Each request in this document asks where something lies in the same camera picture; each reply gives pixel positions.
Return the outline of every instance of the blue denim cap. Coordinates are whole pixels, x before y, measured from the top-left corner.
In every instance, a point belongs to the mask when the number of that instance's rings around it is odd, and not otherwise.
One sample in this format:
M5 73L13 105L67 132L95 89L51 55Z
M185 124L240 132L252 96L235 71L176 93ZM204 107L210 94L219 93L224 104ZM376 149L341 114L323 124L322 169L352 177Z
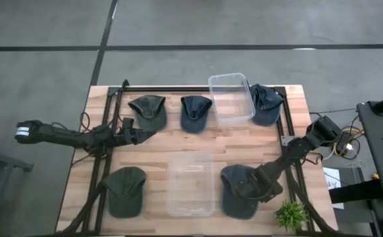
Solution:
M165 97L144 95L128 103L140 128L145 131L160 131L166 126Z
M131 218L140 214L146 174L137 167L124 167L103 180L108 190L108 211L117 218Z
M229 217L247 220L256 214L259 201L242 198L236 191L240 184L248 181L253 171L254 168L245 165L230 165L221 170L220 178L224 185L222 210Z
M212 106L212 101L199 95L181 98L181 129L185 132L201 133L207 123L207 115Z
M259 126L272 126L279 118L284 99L272 88L259 84L250 87L251 99L255 105L253 122Z

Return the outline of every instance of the cable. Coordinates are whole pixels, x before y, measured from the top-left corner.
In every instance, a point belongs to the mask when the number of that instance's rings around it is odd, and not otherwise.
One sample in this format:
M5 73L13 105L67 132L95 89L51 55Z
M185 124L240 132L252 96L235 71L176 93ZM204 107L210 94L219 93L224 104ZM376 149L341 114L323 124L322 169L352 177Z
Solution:
M120 115L118 114L117 115L118 119L120 120L120 122L123 122L123 120L120 118Z
M74 164L76 164L76 163L78 163L78 162L80 162L80 161L83 161L84 159L86 159L86 158L88 158L88 157L90 157L90 156L91 156L91 154L86 155L85 157L82 157L82 158L80 158L79 160L73 162L73 163L70 165L70 168L73 167Z
M308 159L307 156L308 156L309 154L315 154L315 155L317 155L317 157L316 157L316 161L312 161L312 160ZM308 161L308 162L310 162L310 163L312 163L312 164L314 164L314 165L318 165L318 164L319 164L319 160L321 160L321 161L323 160L323 155L322 155L322 154L320 154L319 152L308 152L308 154L307 154L306 156L304 156L304 158L303 158L303 162L301 162L301 165L303 165L304 162L306 162L306 161Z
M357 153L353 156L353 157L346 157L345 155L341 155L342 158L344 159L347 159L347 160L354 160L355 158L357 158L358 156L358 153L360 152L360 149L361 149L361 144L358 140L354 140L354 142L357 142L358 143L358 147L357 147Z
M63 124L61 124L61 123L59 123L59 122L52 122L52 123L51 123L51 126L54 126L54 124L57 124L57 125L59 125L60 127L66 129L66 130L68 130L68 128L67 128L65 125L63 125Z
M317 115L317 114L321 114L321 113L337 113L337 112L352 111L352 110L357 110L357 109L356 108L354 108L354 109L338 109L338 110L333 110L333 111L311 112L311 114Z
M322 115L321 115L320 113L318 113L318 112L310 112L309 114L310 114L310 115L317 115L317 116L319 116L319 117L322 116Z
M350 127L345 127L345 128L342 129L341 135L340 135L338 141L334 144L334 147L333 147L333 152L335 153L335 155L340 156L340 157L343 157L344 159L354 159L354 158L355 158L355 156L352 157L352 158L345 157L345 155L344 155L344 149L345 149L345 147L346 147L348 144L350 144L350 143L351 143L352 141L354 141L354 140L357 140L357 138L361 137L361 136L364 134L364 130L361 130L361 129L359 129L359 128L357 128L357 127L354 126L354 122L357 120L357 118L358 118L358 116L356 116L356 117L352 120L352 122L351 122L351 126L350 126ZM342 151L338 153L338 152L336 151L336 146L341 142L341 139L342 139L342 136L343 136L344 132L347 132L347 131L351 134L351 136L347 139L347 141L345 141L344 148L342 149ZM359 151L360 151L360 149L361 149L361 144L360 144L358 141L357 141L357 143L358 143L358 145L359 145L359 146L358 146L358 149L357 149L357 155L358 155L358 153L359 153Z
M328 157L324 158L323 161L331 158L331 156L334 154L334 150L332 149L332 152L330 152L330 155L328 155Z
M88 125L85 126L84 120L83 120L83 115L86 115L86 118L88 119ZM86 131L90 132L91 130L89 129L89 126L91 125L91 118L89 117L87 112L81 112L80 113L80 126L84 128L85 130L82 131L82 133L85 133Z

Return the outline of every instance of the dark green cap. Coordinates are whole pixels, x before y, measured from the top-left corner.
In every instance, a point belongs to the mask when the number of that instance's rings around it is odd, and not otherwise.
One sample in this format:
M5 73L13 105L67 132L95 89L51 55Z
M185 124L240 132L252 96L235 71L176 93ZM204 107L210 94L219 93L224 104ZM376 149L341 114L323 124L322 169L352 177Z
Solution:
M146 174L137 167L125 167L102 181L108 189L108 211L113 217L130 218L140 214Z
M128 103L140 127L146 131L159 131L166 126L165 97L144 95Z
M254 168L245 165L230 165L220 172L220 179L224 185L222 191L222 210L232 218L248 220L257 211L259 200L247 199L237 193L237 187L247 182Z

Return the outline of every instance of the white paper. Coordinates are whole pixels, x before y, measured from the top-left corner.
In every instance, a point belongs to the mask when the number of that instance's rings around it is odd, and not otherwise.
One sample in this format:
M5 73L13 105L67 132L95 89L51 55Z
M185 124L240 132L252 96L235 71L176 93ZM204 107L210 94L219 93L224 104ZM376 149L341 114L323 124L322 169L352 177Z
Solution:
M341 188L341 182L339 182L339 170L331 168L323 168L324 177L326 177L326 183L328 184L328 189ZM332 206L336 209L344 209L343 203L335 203Z

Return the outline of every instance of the plastic container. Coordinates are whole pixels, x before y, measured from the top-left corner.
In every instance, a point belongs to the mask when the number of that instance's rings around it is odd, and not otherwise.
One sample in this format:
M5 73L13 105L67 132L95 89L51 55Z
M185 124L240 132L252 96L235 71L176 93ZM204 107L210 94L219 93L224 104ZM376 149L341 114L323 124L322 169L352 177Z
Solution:
M249 84L241 73L211 76L208 79L218 126L240 126L255 116Z
M168 164L167 211L173 217L208 217L215 209L210 153L178 152Z

